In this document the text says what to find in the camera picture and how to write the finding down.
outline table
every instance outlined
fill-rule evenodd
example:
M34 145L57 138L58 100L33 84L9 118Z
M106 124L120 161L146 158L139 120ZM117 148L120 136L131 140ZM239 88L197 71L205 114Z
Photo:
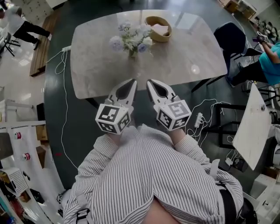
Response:
M169 42L154 44L149 52L114 52L111 37L129 20L144 23L147 16L165 18L172 26ZM199 16L167 10L137 10L104 16L76 27L71 47L71 76L79 99L108 95L118 83L135 78L138 90L148 79L168 85L188 83L227 73L222 50L206 22Z
M252 84L244 115L232 142L252 170L263 152L270 126L271 116L266 104L256 85Z

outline hand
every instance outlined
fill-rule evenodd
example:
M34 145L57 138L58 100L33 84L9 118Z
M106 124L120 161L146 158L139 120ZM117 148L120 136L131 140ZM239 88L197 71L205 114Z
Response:
M186 136L185 132L181 128L175 129L173 131L169 131L167 132L167 134L170 136L173 145L176 145L179 141L181 141Z
M257 39L258 39L258 41L259 41L260 44L264 42L264 41L262 40L262 37L259 36L259 35L257 36Z

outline strap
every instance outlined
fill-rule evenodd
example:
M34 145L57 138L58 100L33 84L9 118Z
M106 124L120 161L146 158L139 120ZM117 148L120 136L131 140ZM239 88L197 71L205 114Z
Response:
M80 210L77 213L76 224L93 224L91 212L88 208L88 200L82 191L76 191L77 202Z
M209 175L210 175L211 177L213 177L214 180L217 179L217 172L218 172L219 162L220 162L219 159L215 159L215 160L213 160L213 162L212 162L212 164L211 164L211 169L210 169Z
M216 186L220 191L220 194L218 194L218 203L223 203L224 206L224 214L220 215L224 215L225 224L235 224L237 220L237 212L233 195L227 189L227 186L225 184L219 182L216 183Z
M218 196L218 209L219 209L219 215L221 215L224 220L225 220L225 214L224 214L224 202L222 195L220 193L220 190L223 189L223 187L220 187L216 185L216 191L217 191L217 196Z

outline white cloth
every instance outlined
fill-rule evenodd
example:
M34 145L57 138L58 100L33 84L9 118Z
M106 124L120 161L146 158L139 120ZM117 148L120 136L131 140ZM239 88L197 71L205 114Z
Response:
M3 19L0 19L0 27L8 28L8 32L12 35L23 25L25 22L18 14L19 7L13 6L12 8L5 11Z
M131 126L125 128L120 147L103 135L78 168L64 223L76 223L80 208L75 192L83 191L94 223L141 223L156 197L180 223L222 224L210 169L209 159L189 135L173 146L159 130ZM239 181L219 169L217 181L231 185L239 211Z

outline white box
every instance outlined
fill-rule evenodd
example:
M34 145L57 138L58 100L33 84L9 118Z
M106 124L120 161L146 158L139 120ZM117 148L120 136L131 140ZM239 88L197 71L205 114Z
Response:
M160 105L157 120L168 130L172 131L184 127L192 112L185 100L175 101L170 104Z
M100 104L95 121L102 131L121 134L131 119L126 107Z

